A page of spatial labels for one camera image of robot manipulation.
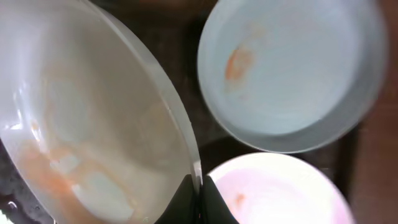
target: dark surface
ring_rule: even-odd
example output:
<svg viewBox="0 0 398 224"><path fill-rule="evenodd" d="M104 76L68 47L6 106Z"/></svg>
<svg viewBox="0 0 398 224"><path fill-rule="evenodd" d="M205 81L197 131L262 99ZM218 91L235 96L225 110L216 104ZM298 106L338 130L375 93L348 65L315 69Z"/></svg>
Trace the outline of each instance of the dark surface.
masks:
<svg viewBox="0 0 398 224"><path fill-rule="evenodd" d="M205 18L204 16L202 19L174 27L142 25L134 19L121 19L154 54L178 91L200 147L204 174L230 158L256 152L229 137L213 119L201 97L197 82L196 55ZM327 147L294 156L319 168L335 181L344 194L347 194L356 149L356 130ZM20 178L2 145L0 194L13 195L21 203L23 211L33 220L53 223Z"/></svg>
<svg viewBox="0 0 398 224"><path fill-rule="evenodd" d="M390 62L378 102L359 130L350 197L360 224L398 223L398 1L379 4L390 40Z"/></svg>
<svg viewBox="0 0 398 224"><path fill-rule="evenodd" d="M239 224L224 202L210 176L203 176L201 188L202 224Z"/></svg>
<svg viewBox="0 0 398 224"><path fill-rule="evenodd" d="M187 174L155 224L199 224L198 203L192 176Z"/></svg>

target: wet surface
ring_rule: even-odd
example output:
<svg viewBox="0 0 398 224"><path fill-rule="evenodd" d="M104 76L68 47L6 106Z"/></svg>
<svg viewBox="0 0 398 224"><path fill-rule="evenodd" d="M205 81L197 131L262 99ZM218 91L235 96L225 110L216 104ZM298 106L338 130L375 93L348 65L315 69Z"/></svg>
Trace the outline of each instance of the wet surface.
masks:
<svg viewBox="0 0 398 224"><path fill-rule="evenodd" d="M197 81L196 59L206 16L173 27L144 25L128 18L121 20L154 54L179 93L192 122L200 148L204 174L228 159L257 152L228 136L214 120L201 96ZM358 132L354 129L340 141L327 147L294 156L320 169L335 182L344 195L347 195L357 138ZM53 223L17 173L2 145L0 146L0 194L5 201L17 201L20 205L18 209L31 218L21 223L35 223L35 221Z"/></svg>

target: food residue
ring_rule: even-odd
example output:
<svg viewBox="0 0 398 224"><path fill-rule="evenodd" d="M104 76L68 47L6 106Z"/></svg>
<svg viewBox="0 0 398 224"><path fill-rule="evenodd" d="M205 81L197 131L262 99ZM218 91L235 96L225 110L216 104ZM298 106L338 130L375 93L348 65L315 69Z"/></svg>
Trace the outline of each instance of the food residue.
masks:
<svg viewBox="0 0 398 224"><path fill-rule="evenodd" d="M225 79L233 82L240 81L245 76L247 70L253 65L253 61L252 52L240 45L228 59Z"/></svg>
<svg viewBox="0 0 398 224"><path fill-rule="evenodd" d="M241 208L242 203L244 201L245 196L243 194L239 194L235 199L235 204L238 209Z"/></svg>
<svg viewBox="0 0 398 224"><path fill-rule="evenodd" d="M53 170L48 157L35 148L35 142L24 145L18 164L31 184L47 192L53 200L59 202L56 207L68 223L104 223L80 203L72 192L72 185L76 183Z"/></svg>

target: white plate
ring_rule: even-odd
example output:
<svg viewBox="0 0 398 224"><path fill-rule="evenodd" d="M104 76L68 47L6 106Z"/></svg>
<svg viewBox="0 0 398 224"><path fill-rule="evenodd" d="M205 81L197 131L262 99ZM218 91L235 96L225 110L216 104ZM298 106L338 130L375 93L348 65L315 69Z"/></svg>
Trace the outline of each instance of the white plate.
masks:
<svg viewBox="0 0 398 224"><path fill-rule="evenodd" d="M294 157L259 152L210 172L240 224L353 224L338 189L316 168Z"/></svg>

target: dirty plate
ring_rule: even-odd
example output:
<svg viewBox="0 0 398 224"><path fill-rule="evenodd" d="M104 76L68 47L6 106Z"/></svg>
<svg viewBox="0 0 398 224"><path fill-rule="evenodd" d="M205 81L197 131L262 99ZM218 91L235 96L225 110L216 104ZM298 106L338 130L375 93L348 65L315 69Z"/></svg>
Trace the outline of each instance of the dirty plate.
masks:
<svg viewBox="0 0 398 224"><path fill-rule="evenodd" d="M187 113L127 27L84 0L0 5L0 137L57 223L155 223L198 188Z"/></svg>
<svg viewBox="0 0 398 224"><path fill-rule="evenodd" d="M385 44L372 1L220 1L200 40L200 87L240 141L307 151L340 137L372 105Z"/></svg>
<svg viewBox="0 0 398 224"><path fill-rule="evenodd" d="M354 224L338 189L316 168L294 157L259 152L210 172L240 224Z"/></svg>

